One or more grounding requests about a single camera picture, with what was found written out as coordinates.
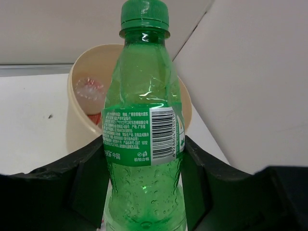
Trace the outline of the red label cola bottle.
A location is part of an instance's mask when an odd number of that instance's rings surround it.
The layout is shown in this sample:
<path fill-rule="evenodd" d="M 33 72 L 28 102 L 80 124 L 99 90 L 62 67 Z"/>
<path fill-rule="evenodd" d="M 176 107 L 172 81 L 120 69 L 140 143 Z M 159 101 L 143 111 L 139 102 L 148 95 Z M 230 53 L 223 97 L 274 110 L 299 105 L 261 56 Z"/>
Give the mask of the red label cola bottle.
<path fill-rule="evenodd" d="M 97 126 L 101 127 L 104 107 L 104 85 L 92 78 L 80 79 L 75 85 L 75 97 L 86 116 Z"/>

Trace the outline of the green plastic bottle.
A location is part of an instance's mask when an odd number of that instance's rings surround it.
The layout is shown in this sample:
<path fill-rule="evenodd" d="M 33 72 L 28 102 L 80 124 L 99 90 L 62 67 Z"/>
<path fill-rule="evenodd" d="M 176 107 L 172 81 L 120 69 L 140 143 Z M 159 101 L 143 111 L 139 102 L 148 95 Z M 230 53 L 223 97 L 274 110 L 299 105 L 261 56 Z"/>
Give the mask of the green plastic bottle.
<path fill-rule="evenodd" d="M 123 4 L 125 44 L 102 110 L 109 231 L 186 230 L 179 185 L 185 127 L 179 78 L 165 46 L 168 28 L 162 1 Z"/>

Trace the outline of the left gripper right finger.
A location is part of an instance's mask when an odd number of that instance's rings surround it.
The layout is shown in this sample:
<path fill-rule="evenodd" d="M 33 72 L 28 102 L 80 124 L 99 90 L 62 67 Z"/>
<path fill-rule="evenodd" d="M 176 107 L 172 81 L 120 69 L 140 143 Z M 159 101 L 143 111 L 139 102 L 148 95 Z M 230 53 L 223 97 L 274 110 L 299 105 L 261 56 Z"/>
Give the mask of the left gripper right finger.
<path fill-rule="evenodd" d="M 186 137 L 181 178 L 190 231 L 305 231 L 308 169 L 242 172 Z"/>

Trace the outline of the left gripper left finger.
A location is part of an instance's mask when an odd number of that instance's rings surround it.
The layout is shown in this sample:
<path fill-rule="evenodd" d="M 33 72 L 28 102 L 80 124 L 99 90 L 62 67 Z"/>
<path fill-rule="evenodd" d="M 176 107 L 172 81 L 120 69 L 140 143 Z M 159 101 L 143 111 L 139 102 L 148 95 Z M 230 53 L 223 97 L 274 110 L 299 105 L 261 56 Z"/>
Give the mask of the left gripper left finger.
<path fill-rule="evenodd" d="M 31 172 L 0 177 L 3 231 L 95 231 L 109 183 L 103 139 Z"/>

